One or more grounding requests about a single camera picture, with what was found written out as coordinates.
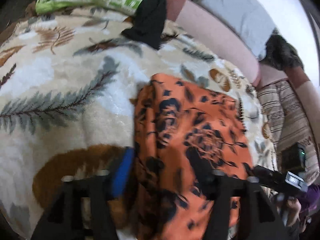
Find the cream blanket with leaf pattern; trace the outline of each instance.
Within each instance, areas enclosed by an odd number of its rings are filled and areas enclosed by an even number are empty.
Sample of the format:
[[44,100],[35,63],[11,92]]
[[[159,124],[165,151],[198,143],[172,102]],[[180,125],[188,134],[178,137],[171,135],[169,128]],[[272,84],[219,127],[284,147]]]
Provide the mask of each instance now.
[[239,69],[173,22],[159,51],[122,37],[129,27],[79,14],[33,18],[1,47],[0,210],[21,236],[30,238],[63,176],[88,176],[134,145],[134,102],[156,73],[237,99],[253,163],[276,169],[267,118]]

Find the purple sleeve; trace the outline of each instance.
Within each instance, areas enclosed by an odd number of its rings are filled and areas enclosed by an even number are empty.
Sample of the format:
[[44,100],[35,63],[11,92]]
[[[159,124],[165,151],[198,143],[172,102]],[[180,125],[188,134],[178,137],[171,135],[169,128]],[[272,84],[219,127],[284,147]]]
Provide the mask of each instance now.
[[315,205],[319,198],[320,185],[310,185],[308,188],[308,192],[298,197],[298,200],[301,204],[301,211],[305,211],[306,209]]

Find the white pillowcase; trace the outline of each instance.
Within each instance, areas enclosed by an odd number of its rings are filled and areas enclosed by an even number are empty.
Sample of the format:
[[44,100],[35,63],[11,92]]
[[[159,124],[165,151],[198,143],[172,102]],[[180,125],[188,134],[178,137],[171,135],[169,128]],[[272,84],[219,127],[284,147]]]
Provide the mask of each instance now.
[[265,44],[276,25],[257,0],[198,0],[197,3],[233,30],[256,58],[265,57]]

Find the orange scarf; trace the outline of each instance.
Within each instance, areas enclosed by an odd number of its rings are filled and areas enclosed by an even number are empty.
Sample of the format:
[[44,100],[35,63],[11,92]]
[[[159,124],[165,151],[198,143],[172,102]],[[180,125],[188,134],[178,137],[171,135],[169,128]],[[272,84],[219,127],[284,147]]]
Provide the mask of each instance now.
[[[135,108],[139,240],[201,239],[212,201],[201,193],[193,167],[246,179],[252,166],[237,101],[165,74],[139,93]],[[230,226],[239,213],[230,201]]]

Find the brown leaf print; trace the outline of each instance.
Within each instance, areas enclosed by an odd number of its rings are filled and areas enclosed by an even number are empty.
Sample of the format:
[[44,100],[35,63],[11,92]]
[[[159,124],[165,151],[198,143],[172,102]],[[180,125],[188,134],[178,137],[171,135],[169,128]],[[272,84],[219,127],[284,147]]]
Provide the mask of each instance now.
[[93,19],[93,20],[89,20],[89,21],[86,21],[82,27],[89,27],[89,26],[95,26],[95,25],[99,25],[100,23],[103,23],[105,22],[106,20],[103,20],[103,19]]
[[174,32],[172,35],[167,34],[167,33],[162,33],[161,34],[161,44],[166,44],[171,40],[176,39],[179,36],[177,32]]
[[268,122],[265,122],[262,126],[262,135],[265,139],[270,139],[273,142],[272,133]]
[[17,65],[14,64],[13,67],[10,69],[10,71],[2,78],[2,80],[0,80],[0,89],[11,78],[16,66]]
[[105,49],[110,49],[110,48],[115,48],[118,47],[119,45],[115,44],[112,42],[113,39],[107,40],[107,41],[102,41],[97,44],[94,44],[90,47],[87,47],[86,50],[88,52],[97,52],[98,50],[105,50]]
[[225,68],[228,71],[231,80],[234,84],[236,84],[237,88],[240,89],[241,88],[241,79],[240,77],[236,74],[236,72],[234,70],[231,70],[230,68],[227,67],[227,63],[225,63]]
[[133,18],[131,16],[129,16],[128,18],[126,18],[124,21],[124,23],[132,23],[133,24]]
[[137,99],[137,98],[130,98],[129,101],[130,101],[130,103],[133,104],[134,106],[136,106],[137,103],[138,103],[138,99]]
[[219,84],[219,86],[223,91],[225,92],[230,91],[230,88],[231,88],[230,81],[225,74],[221,73],[219,70],[215,68],[210,70],[209,74],[212,77],[212,79]]
[[103,27],[102,30],[106,29],[108,27],[108,24],[109,24],[109,20],[104,20],[104,19],[93,19],[93,20],[89,20],[89,21],[86,21],[82,27],[90,27],[90,26],[95,26],[95,25],[99,25],[101,23],[105,22],[105,26]]
[[195,75],[190,70],[188,70],[184,65],[181,65],[181,74],[189,81],[196,82]]
[[52,54],[56,55],[53,48],[69,43],[74,37],[74,30],[67,27],[38,29],[36,33],[41,36],[41,42],[33,49],[33,53],[50,48]]
[[[74,176],[75,179],[92,176],[101,167],[107,167],[108,163],[120,156],[123,151],[122,147],[99,144],[55,155],[34,176],[32,184],[34,197],[42,208],[48,207],[64,176]],[[124,198],[110,201],[109,204],[116,227],[126,226],[128,212]]]
[[20,49],[22,49],[25,45],[12,47],[10,49],[6,49],[0,52],[0,67],[2,67],[7,60],[15,53],[17,53]]

